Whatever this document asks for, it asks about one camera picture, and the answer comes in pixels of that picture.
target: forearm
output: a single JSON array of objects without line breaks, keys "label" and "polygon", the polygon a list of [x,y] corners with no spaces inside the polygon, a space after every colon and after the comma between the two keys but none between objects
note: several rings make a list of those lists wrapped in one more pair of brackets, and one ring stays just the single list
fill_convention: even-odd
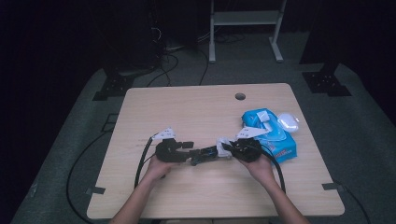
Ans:
[{"label": "forearm", "polygon": [[121,210],[110,220],[110,223],[138,223],[154,185],[153,180],[143,178]]},{"label": "forearm", "polygon": [[294,206],[289,197],[275,181],[270,183],[261,182],[261,184],[265,187],[268,194],[270,195],[276,211],[283,223],[309,223],[306,217],[304,217]]}]

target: blue package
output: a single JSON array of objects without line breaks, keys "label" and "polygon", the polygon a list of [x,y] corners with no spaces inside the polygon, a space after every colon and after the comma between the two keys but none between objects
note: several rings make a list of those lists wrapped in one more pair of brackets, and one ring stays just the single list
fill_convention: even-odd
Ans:
[{"label": "blue package", "polygon": [[242,116],[242,121],[248,127],[269,131],[254,137],[254,139],[262,144],[263,150],[273,154],[278,163],[297,157],[297,146],[294,139],[290,133],[283,130],[277,121],[277,116],[271,110],[267,108],[249,110]]}]

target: gray carpet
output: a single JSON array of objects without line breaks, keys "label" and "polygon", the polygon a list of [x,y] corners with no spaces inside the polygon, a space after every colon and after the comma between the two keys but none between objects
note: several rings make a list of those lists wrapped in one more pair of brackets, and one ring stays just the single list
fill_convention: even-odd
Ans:
[{"label": "gray carpet", "polygon": [[[231,45],[216,45],[217,62],[210,64],[202,85],[289,83],[296,95],[331,176],[347,187],[361,202],[372,223],[393,223],[396,219],[396,130],[394,125],[363,88],[359,77],[339,65],[335,74],[352,96],[329,97],[311,93],[302,72],[318,71],[322,64],[300,65],[308,33],[280,34],[278,45],[285,59],[277,63],[268,43],[268,34],[246,35]],[[207,55],[208,45],[200,45]],[[205,71],[201,51],[173,53],[177,67],[168,73],[170,85],[198,85]],[[163,58],[163,68],[175,64],[175,58]],[[138,77],[134,87],[146,85],[162,71]],[[102,134],[107,116],[119,113],[122,97],[93,101],[106,76],[102,70],[78,97],[53,147],[35,180],[36,188],[26,196],[12,223],[84,223],[68,205],[67,177],[80,153]],[[166,86],[165,76],[151,86]],[[105,129],[112,127],[109,122]],[[70,199],[85,216],[92,188],[106,154],[111,133],[105,133],[79,159],[70,176]],[[340,192],[346,211],[340,217],[310,217],[312,223],[366,223],[363,212],[351,195]],[[91,220],[107,223],[107,220]],[[272,223],[278,223],[276,217]]]}]

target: table surface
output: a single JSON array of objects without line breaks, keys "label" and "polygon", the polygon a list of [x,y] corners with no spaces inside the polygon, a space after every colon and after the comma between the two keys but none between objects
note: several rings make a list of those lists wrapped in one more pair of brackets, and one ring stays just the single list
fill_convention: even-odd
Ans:
[{"label": "table surface", "polygon": [[[244,93],[246,99],[235,99],[237,93]],[[194,148],[211,147],[219,137],[234,138],[242,129],[244,112],[257,108],[289,112],[300,121],[299,131],[292,134],[298,157],[281,163],[287,194],[296,207],[305,216],[342,215],[345,208],[338,192],[322,187],[332,179],[292,89],[276,83],[128,90],[96,183],[106,190],[92,195],[88,217],[112,218],[119,211],[134,189],[137,165],[155,133],[172,127],[177,141],[193,141]],[[148,155],[160,142],[153,141]],[[146,170],[145,164],[141,176]],[[146,218],[272,216],[277,213],[269,195],[234,158],[174,167],[151,192],[142,214]]]}]

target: dark background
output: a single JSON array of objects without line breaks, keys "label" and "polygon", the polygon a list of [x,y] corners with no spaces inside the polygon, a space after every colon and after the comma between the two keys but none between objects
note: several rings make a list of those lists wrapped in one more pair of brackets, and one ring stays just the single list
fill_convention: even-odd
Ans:
[{"label": "dark background", "polygon": [[[273,2],[235,9],[277,7]],[[301,63],[345,64],[395,122],[395,9],[389,0],[289,0],[281,31],[310,31]],[[0,222],[12,219],[91,75],[104,63],[157,66],[161,51],[150,26],[193,46],[208,32],[208,12],[207,0],[0,1]]]}]

